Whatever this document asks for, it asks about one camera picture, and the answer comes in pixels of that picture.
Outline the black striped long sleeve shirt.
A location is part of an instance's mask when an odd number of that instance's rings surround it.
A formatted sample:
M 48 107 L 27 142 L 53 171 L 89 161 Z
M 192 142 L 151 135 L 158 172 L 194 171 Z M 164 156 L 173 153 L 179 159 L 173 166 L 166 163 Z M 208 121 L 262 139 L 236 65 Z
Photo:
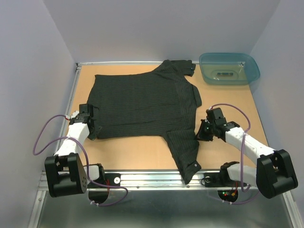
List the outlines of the black striped long sleeve shirt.
M 96 75 L 87 102 L 94 108 L 94 139 L 162 137 L 185 184 L 201 168 L 197 162 L 196 111 L 202 100 L 188 76 L 190 60 L 165 60 L 151 72 Z

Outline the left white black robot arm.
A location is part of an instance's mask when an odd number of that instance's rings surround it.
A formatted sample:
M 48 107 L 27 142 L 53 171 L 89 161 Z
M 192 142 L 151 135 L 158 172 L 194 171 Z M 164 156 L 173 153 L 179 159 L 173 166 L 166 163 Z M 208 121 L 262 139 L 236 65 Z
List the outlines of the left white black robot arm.
M 94 107 L 81 104 L 70 119 L 68 133 L 54 156 L 47 157 L 45 169 L 50 196 L 53 198 L 83 194 L 89 183 L 101 187 L 106 176 L 101 164 L 84 166 L 80 159 L 83 144 L 96 138 Z

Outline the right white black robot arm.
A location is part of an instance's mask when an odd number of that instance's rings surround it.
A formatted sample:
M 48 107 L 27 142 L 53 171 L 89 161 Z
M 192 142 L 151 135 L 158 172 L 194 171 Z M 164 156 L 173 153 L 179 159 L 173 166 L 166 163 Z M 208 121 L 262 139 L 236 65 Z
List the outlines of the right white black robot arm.
M 248 157 L 255 167 L 245 166 L 243 161 L 226 162 L 219 172 L 205 176 L 201 184 L 210 188 L 253 186 L 267 199 L 298 187 L 294 166 L 286 150 L 262 144 L 236 122 L 228 122 L 220 108 L 210 107 L 206 114 L 197 140 L 209 142 L 217 137 L 237 148 L 241 157 Z

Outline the teal translucent plastic bin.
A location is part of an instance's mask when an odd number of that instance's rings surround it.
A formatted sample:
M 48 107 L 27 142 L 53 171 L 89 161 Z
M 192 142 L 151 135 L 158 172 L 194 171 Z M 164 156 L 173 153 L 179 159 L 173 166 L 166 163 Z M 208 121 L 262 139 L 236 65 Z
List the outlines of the teal translucent plastic bin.
M 256 61 L 244 53 L 204 53 L 199 57 L 199 66 L 210 85 L 248 85 L 260 78 Z

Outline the aluminium left side rail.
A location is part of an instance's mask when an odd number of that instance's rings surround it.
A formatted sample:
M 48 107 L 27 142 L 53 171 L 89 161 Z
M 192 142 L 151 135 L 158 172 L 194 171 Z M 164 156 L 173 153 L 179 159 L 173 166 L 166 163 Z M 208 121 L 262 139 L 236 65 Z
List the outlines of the aluminium left side rail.
M 67 108 L 66 108 L 66 111 L 65 111 L 65 114 L 67 114 L 67 115 L 69 115 L 70 111 L 71 111 L 71 107 L 72 107 L 72 103 L 73 103 L 78 79 L 79 79 L 79 76 L 80 76 L 81 68 L 82 67 L 79 64 L 76 65 L 76 72 L 75 72 L 74 80 L 73 80 L 73 83 L 72 83 L 72 88 L 71 88 L 71 92 L 70 92 L 70 95 L 69 95 Z M 62 126 L 61 126 L 60 137 L 66 135 L 66 133 L 65 133 L 66 128 L 67 128 L 67 120 L 64 120 L 63 123 L 62 123 Z

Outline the aluminium front mounting rail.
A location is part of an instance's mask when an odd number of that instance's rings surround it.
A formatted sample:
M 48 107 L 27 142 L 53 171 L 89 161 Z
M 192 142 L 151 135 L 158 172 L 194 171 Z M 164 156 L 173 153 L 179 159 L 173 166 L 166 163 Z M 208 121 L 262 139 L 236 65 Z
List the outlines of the aluminium front mounting rail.
M 129 191 L 143 190 L 225 190 L 236 186 L 235 182 L 223 183 L 220 170 L 200 170 L 185 184 L 178 171 L 106 171 L 105 183 L 121 186 Z

